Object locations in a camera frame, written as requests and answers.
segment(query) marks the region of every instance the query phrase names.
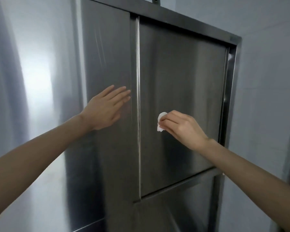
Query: stainless steel door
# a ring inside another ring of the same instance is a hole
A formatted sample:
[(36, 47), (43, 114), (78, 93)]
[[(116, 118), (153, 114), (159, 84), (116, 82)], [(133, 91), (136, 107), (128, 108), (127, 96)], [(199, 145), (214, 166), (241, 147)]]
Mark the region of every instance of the stainless steel door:
[(140, 19), (142, 196), (212, 166), (167, 132), (161, 112), (193, 116), (217, 140), (227, 48), (190, 32)]

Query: metal bracket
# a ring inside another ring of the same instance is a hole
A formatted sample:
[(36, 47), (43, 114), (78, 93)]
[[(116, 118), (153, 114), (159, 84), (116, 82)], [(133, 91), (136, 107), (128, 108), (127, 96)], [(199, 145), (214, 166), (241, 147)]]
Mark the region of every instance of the metal bracket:
[(160, 0), (152, 0), (152, 3), (154, 3), (156, 5), (160, 5)]

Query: white tissue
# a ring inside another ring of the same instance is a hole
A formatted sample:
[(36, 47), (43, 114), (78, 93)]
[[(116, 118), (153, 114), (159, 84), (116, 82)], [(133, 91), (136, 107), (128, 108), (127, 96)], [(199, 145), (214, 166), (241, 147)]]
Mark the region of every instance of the white tissue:
[[(159, 120), (161, 119), (161, 117), (163, 117), (164, 115), (166, 115), (167, 112), (161, 112), (160, 115), (158, 116), (158, 122)], [(162, 132), (164, 129), (163, 128), (160, 128), (160, 125), (158, 124), (158, 127), (157, 127), (157, 131), (160, 131)]]

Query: elevator door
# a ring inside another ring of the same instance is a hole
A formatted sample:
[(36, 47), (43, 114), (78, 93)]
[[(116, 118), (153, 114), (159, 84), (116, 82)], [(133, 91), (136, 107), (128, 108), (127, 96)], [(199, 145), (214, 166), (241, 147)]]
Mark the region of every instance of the elevator door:
[(140, 19), (141, 195), (186, 179), (212, 164), (166, 131), (161, 112), (194, 117), (217, 140), (227, 48), (210, 39)]

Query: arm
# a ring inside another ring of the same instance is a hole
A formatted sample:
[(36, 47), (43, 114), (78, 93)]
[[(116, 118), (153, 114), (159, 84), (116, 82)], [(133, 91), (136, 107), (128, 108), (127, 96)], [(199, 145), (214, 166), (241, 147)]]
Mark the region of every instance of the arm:
[(64, 124), (0, 157), (0, 214), (68, 147), (92, 130), (112, 125), (130, 97), (121, 87), (110, 86), (93, 97), (87, 107)]
[(290, 231), (290, 186), (209, 139), (193, 117), (172, 111), (159, 125), (222, 170), (261, 210)]

